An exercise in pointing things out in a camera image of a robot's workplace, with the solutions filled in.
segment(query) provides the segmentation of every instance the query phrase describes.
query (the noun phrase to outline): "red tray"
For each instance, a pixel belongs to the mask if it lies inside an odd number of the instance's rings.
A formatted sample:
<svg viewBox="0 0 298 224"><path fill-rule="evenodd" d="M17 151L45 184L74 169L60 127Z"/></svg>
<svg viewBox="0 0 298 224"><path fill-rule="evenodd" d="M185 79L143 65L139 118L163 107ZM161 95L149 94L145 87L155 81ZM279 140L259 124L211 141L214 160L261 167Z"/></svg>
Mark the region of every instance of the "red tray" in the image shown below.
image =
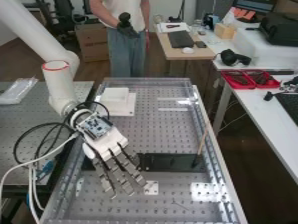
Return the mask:
<svg viewBox="0 0 298 224"><path fill-rule="evenodd" d="M273 78L273 76L262 70L245 70L245 74L254 81L255 87L259 89L275 89L279 88L281 83Z"/></svg>
<svg viewBox="0 0 298 224"><path fill-rule="evenodd" d="M255 88L255 82L249 78L245 72L237 70L222 71L221 75L234 89Z"/></svg>

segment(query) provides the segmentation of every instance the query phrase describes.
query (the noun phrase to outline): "wall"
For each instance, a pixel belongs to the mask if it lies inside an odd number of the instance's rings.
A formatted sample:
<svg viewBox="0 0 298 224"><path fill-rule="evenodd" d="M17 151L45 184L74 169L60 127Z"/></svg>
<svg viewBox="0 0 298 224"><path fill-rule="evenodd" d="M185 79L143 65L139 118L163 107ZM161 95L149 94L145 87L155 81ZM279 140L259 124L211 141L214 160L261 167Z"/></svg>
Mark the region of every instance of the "wall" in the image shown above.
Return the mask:
<svg viewBox="0 0 298 224"><path fill-rule="evenodd" d="M0 22L0 46L16 39L16 34Z"/></svg>
<svg viewBox="0 0 298 224"><path fill-rule="evenodd" d="M215 1L214 14L223 18L234 0L198 0L197 3L197 18L202 18L206 12L213 12L213 4Z"/></svg>
<svg viewBox="0 0 298 224"><path fill-rule="evenodd" d="M185 1L185 22L191 25L195 18L195 2L197 0L186 0ZM163 15L165 19L169 16L177 17L179 13L182 0L150 0L151 12L153 15Z"/></svg>
<svg viewBox="0 0 298 224"><path fill-rule="evenodd" d="M84 14L84 3L82 0L70 0L74 13ZM22 3L32 3L34 0L21 0ZM195 2L197 0L186 0L185 3L185 21L191 25L195 17ZM151 12L150 12L150 22L151 16L161 14L167 19L169 16L178 16L179 7L182 4L182 0L150 0Z"/></svg>
<svg viewBox="0 0 298 224"><path fill-rule="evenodd" d="M298 13L298 2L290 0L279 0L275 7L275 12L281 13Z"/></svg>

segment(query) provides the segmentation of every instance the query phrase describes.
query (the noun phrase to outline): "floor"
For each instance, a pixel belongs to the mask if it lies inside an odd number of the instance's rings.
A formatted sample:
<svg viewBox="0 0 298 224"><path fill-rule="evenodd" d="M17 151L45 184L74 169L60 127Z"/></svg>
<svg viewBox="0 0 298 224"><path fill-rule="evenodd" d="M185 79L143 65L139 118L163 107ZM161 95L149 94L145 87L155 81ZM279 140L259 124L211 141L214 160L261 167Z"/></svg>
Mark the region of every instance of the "floor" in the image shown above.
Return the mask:
<svg viewBox="0 0 298 224"><path fill-rule="evenodd" d="M0 81L33 76L42 80L41 63L28 46L20 40L12 41L0 48ZM165 76L166 68L158 40L153 36L146 74L150 77ZM108 61L81 63L76 81L96 81L98 85L108 76ZM201 84L195 77L191 80L194 84ZM229 123L243 113L243 108L235 104L226 113L225 122ZM298 223L298 186L249 116L221 131L218 142L249 223Z"/></svg>

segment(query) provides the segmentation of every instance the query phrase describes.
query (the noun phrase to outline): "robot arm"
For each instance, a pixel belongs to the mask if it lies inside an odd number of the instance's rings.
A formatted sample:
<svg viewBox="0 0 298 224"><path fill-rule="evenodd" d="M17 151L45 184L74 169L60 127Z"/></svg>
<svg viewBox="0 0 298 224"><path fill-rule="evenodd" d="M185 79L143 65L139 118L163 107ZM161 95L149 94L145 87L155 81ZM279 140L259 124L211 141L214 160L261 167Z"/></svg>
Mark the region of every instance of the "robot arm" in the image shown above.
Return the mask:
<svg viewBox="0 0 298 224"><path fill-rule="evenodd" d="M49 89L49 104L61 117L68 116L69 125L82 135L82 150L92 160L104 191L110 198L116 196L108 175L110 172L124 191L132 195L133 187L122 170L128 171L141 186L146 184L134 164L137 156L124 150L128 139L114 125L97 112L78 106L72 81L80 61L77 55L64 49L17 0L0 0L0 21L46 61L42 73Z"/></svg>

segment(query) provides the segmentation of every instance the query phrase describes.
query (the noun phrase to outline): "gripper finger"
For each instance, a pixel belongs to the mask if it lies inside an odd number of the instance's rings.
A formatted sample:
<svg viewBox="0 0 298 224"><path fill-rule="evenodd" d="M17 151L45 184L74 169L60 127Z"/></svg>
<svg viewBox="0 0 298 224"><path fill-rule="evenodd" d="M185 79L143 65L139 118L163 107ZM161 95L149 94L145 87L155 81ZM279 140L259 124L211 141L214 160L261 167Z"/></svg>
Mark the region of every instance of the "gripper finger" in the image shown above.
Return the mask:
<svg viewBox="0 0 298 224"><path fill-rule="evenodd" d="M124 169L128 171L132 178L136 180L136 182L143 187L146 185L146 181L137 170L137 167L132 164L130 160L128 159L126 155L121 152L116 156L117 161L120 162Z"/></svg>
<svg viewBox="0 0 298 224"><path fill-rule="evenodd" d="M132 161L133 165L138 166L139 165L138 155L136 153L133 153L132 150L128 147L124 149L124 147L121 146L120 143L118 143L118 147L121 148L122 153L128 156L128 158Z"/></svg>
<svg viewBox="0 0 298 224"><path fill-rule="evenodd" d="M114 175L114 178L118 181L120 186L124 189L124 191L126 192L126 194L133 195L134 190L133 190L132 184L129 183L126 176L116 163L114 158L112 157L109 160L106 160L105 164L106 164L112 174Z"/></svg>
<svg viewBox="0 0 298 224"><path fill-rule="evenodd" d="M106 170L104 168L104 164L97 158L94 158L92 160L92 163L93 163L93 166L96 168L97 175L100 176L100 181L101 181L104 191L108 194L109 198L113 199L116 197L114 186L113 186L112 181L109 179Z"/></svg>
<svg viewBox="0 0 298 224"><path fill-rule="evenodd" d="M96 173L100 177L100 182L104 188L104 192L108 194L109 198L114 198L116 197L114 186L109 179L106 168L104 167L101 160L96 157L96 153L92 147L86 143L82 144L82 151L86 157L90 159L92 164L96 168Z"/></svg>

